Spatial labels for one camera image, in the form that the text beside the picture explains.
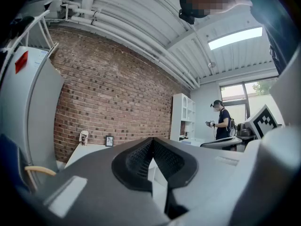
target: window frame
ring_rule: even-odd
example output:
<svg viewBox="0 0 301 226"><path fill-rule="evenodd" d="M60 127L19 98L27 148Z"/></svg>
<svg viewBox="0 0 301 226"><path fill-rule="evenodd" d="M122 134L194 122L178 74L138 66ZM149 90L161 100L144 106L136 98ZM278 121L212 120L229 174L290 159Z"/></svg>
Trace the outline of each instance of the window frame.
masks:
<svg viewBox="0 0 301 226"><path fill-rule="evenodd" d="M250 114L250 103L249 103L248 93L247 93L247 90L246 90L246 84L252 83L252 82L265 81L265 80L269 80L269 79L273 79L273 78L278 78L278 77L279 76L272 76L272 77L266 77L266 78L257 79L257 80L242 81L240 83L230 84L230 85L226 85L226 86L220 86L221 97L222 97L222 88L226 88L226 87L230 87L230 86L235 86L235 85L242 85L243 86L244 95L246 97L245 99L242 99L242 100L225 101L225 102L223 102L223 98L222 98L222 103L224 104L224 106L245 105L245 108L246 108L246 119L248 119L251 116L251 114Z"/></svg>

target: wooden handle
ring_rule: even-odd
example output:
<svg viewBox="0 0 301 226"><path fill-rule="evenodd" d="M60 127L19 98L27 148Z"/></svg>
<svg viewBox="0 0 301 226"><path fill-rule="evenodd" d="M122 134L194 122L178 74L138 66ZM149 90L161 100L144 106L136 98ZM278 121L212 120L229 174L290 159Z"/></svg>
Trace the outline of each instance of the wooden handle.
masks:
<svg viewBox="0 0 301 226"><path fill-rule="evenodd" d="M55 176L56 173L48 168L40 167L40 166L27 166L24 168L25 171L37 171L48 174L50 176Z"/></svg>

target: brick wall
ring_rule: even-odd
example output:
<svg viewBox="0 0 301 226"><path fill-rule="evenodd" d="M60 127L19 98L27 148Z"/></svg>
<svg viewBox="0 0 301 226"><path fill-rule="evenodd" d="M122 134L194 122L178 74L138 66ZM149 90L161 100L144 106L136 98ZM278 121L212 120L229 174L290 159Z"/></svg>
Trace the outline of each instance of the brick wall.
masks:
<svg viewBox="0 0 301 226"><path fill-rule="evenodd" d="M89 132L88 143L114 144L142 137L169 138L172 95L189 91L161 68L104 37L61 26L51 61L65 78L55 115L55 155L67 161Z"/></svg>

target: person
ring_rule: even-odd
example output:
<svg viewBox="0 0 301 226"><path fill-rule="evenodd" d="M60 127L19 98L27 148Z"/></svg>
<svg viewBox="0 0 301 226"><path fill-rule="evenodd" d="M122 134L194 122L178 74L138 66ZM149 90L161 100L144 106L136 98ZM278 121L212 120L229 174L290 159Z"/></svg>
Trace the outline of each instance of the person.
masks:
<svg viewBox="0 0 301 226"><path fill-rule="evenodd" d="M187 22L195 17L224 13L237 5L250 6L253 17L264 26L270 42L270 54L279 75L285 69L300 42L300 33L294 21L300 20L300 10L293 0L290 14L279 0L180 0L179 17Z"/></svg>
<svg viewBox="0 0 301 226"><path fill-rule="evenodd" d="M223 139L229 137L229 132L230 132L230 122L231 122L231 117L229 112L225 109L222 101L220 100L215 100L213 102L213 109L215 112L220 112L220 116L218 119L217 124L212 124L210 127L216 127L216 140Z"/></svg>

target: window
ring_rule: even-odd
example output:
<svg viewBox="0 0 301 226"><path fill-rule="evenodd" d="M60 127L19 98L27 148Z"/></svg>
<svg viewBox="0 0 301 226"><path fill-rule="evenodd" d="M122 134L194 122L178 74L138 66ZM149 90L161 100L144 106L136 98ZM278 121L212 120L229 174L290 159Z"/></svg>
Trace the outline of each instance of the window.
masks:
<svg viewBox="0 0 301 226"><path fill-rule="evenodd" d="M243 123L265 104L269 107L278 124L284 124L281 113L269 94L277 78L242 82L238 85L221 87L222 101L236 124Z"/></svg>

